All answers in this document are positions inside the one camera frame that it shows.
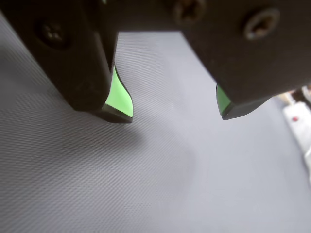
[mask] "green fingertip pad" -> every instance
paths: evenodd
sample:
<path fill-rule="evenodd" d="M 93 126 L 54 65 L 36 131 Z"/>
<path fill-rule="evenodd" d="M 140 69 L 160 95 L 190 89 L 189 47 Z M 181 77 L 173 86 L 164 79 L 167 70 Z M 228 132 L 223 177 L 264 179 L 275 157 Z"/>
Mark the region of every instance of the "green fingertip pad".
<path fill-rule="evenodd" d="M 230 105 L 231 100 L 228 98 L 225 92 L 218 85 L 216 87 L 216 98 L 217 98 L 219 112 L 222 115 L 224 110 Z"/>
<path fill-rule="evenodd" d="M 113 67 L 110 92 L 105 104 L 123 112 L 129 117 L 133 117 L 132 98 L 121 83 L 115 66 Z"/>

